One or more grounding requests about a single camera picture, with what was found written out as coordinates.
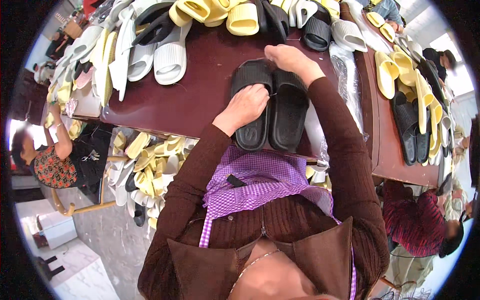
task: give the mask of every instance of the black shirt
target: black shirt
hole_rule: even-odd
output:
[[[426,48],[423,50],[423,57],[427,60],[431,60],[435,63],[438,70],[438,77],[445,82],[447,76],[447,70],[440,64],[440,54],[433,48]]]

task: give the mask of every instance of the brown ribbed cardigan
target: brown ribbed cardigan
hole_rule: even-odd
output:
[[[380,203],[371,176],[371,160],[362,135],[343,99],[326,77],[315,80],[308,96],[319,116],[330,156],[334,216],[353,217],[352,245],[357,269],[357,299],[370,289],[389,264]],[[175,180],[168,186],[166,205],[138,279],[146,299],[181,299],[167,239],[198,246],[206,210],[202,197],[231,139],[213,125],[207,126]],[[335,221],[301,195],[275,199],[263,207],[213,221],[210,248],[240,248],[261,235],[262,214],[267,235],[292,243],[329,230]]]

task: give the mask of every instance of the brown suede collar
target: brown suede collar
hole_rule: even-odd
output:
[[[294,243],[275,242],[320,293],[348,299],[352,275],[352,218]],[[237,280],[239,260],[256,241],[239,249],[210,249],[168,240],[183,299],[227,299]]]

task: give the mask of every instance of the purple gingham apron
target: purple gingham apron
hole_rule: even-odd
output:
[[[230,145],[207,185],[204,207],[207,208],[199,247],[208,248],[214,219],[242,210],[253,210],[277,198],[301,194],[315,203],[324,214],[333,216],[333,198],[329,191],[308,184],[305,177],[306,160],[280,156],[269,152],[245,153]],[[235,188],[227,182],[232,174],[246,186]],[[353,264],[350,300],[355,299],[357,272]]]

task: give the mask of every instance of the necklace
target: necklace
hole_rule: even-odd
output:
[[[259,258],[257,258],[256,260],[254,260],[253,262],[251,262],[245,269],[243,269],[243,271],[240,273],[239,277],[237,278],[237,281],[235,281],[235,283],[233,284],[232,289],[230,290],[229,295],[232,293],[233,288],[235,287],[235,285],[237,284],[237,282],[240,280],[240,277],[243,275],[243,273],[245,273],[245,271],[247,271],[248,268],[250,268],[254,263],[256,263],[257,261],[261,260],[262,258],[267,257],[267,256],[269,256],[269,255],[271,255],[271,254],[273,254],[273,253],[277,253],[277,252],[280,252],[280,250],[277,249],[277,250],[275,250],[275,251],[273,251],[273,252],[266,253],[266,254],[260,256]]]

